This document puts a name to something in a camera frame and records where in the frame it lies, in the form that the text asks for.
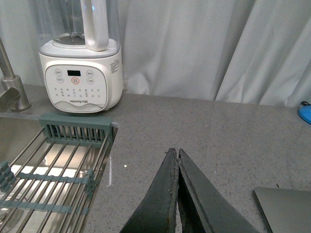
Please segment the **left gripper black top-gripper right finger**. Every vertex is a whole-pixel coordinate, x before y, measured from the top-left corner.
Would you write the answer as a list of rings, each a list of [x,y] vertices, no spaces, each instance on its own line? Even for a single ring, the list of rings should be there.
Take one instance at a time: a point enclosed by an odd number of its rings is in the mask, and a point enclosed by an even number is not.
[[[178,207],[184,233],[257,233],[213,186],[183,149],[179,150]]]

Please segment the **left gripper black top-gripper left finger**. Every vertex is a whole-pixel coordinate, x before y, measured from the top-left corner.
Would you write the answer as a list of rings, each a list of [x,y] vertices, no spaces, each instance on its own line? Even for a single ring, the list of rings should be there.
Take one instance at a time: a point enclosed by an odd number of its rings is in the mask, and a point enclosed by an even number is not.
[[[122,233],[173,233],[176,228],[179,165],[170,148],[144,199],[123,226]]]

